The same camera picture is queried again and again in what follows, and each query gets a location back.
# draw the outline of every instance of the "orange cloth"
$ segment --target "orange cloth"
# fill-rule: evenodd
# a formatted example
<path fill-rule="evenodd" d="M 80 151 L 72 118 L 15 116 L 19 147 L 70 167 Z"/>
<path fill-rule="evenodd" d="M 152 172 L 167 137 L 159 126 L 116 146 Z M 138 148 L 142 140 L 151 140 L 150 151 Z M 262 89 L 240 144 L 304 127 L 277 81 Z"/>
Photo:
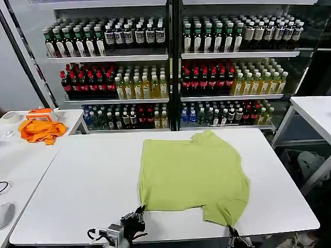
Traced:
<path fill-rule="evenodd" d="M 60 122 L 43 120 L 25 120 L 19 126 L 21 137 L 30 143 L 45 141 L 46 145 L 54 145 L 55 139 L 66 132 L 66 126 Z"/>

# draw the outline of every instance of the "display refrigerator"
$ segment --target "display refrigerator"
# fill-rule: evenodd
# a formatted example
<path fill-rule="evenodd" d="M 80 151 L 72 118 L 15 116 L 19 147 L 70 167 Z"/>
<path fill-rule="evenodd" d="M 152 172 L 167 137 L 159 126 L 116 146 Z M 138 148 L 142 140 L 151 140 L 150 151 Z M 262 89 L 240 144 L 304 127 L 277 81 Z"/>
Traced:
<path fill-rule="evenodd" d="M 315 3 L 6 0 L 2 12 L 54 104 L 83 108 L 92 132 L 273 134 L 325 28 Z"/>

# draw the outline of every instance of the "green t-shirt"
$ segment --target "green t-shirt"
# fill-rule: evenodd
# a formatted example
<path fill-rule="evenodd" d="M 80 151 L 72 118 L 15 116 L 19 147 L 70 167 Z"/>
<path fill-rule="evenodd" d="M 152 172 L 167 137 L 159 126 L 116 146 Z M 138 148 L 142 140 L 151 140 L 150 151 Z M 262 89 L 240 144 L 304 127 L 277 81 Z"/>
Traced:
<path fill-rule="evenodd" d="M 203 220 L 234 226 L 249 198 L 249 179 L 240 156 L 212 131 L 191 139 L 144 141 L 141 204 L 160 211 L 202 207 Z"/>

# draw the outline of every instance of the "white table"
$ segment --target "white table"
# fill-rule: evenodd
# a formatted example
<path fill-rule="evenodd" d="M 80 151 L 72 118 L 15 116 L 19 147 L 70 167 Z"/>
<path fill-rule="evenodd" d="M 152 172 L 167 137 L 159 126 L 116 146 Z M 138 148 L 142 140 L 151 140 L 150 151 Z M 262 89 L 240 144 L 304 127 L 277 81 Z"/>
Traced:
<path fill-rule="evenodd" d="M 8 244 L 9 235 L 63 141 L 63 137 L 58 137 L 53 146 L 46 146 L 44 142 L 28 143 L 18 131 L 27 111 L 16 112 L 22 115 L 19 122 L 3 124 L 0 120 L 0 181 L 11 184 L 5 193 L 0 194 L 0 205 L 11 203 L 6 215 L 8 225 L 0 229 L 1 248 Z M 73 134 L 84 122 L 83 110 L 55 110 L 55 113 L 59 116 L 58 121 L 67 127 L 64 136 Z M 14 136 L 3 139 L 3 134 L 9 130 L 14 130 Z"/>
<path fill-rule="evenodd" d="M 291 97 L 290 101 L 292 105 L 272 141 L 273 148 L 277 147 L 282 134 L 289 126 L 295 113 L 300 114 L 331 145 L 331 97 Z M 318 179 L 330 170 L 331 156 L 302 186 L 300 189 L 302 194 L 306 195 Z"/>
<path fill-rule="evenodd" d="M 89 244 L 88 229 L 119 224 L 123 215 L 140 205 L 138 177 L 143 141 L 189 140 L 198 132 L 66 138 L 12 233 L 10 243 Z M 235 226 L 241 235 L 319 228 L 318 220 L 260 130 L 238 128 L 214 132 L 239 152 L 243 170 L 251 180 L 248 205 Z M 137 242 L 228 237 L 226 227 L 203 222 L 200 208 L 151 211 L 144 214 L 144 219 L 148 235 Z"/>

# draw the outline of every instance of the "cable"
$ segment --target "cable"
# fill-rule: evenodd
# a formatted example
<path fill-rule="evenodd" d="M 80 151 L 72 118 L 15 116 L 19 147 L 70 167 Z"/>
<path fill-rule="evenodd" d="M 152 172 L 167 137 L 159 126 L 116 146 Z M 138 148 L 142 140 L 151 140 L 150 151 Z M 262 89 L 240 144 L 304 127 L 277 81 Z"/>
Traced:
<path fill-rule="evenodd" d="M 0 193 L 2 193 L 8 187 L 9 183 L 8 182 L 5 182 L 5 181 L 0 181 L 0 183 L 4 183 L 5 184 L 5 187 L 2 190 L 0 190 Z"/>

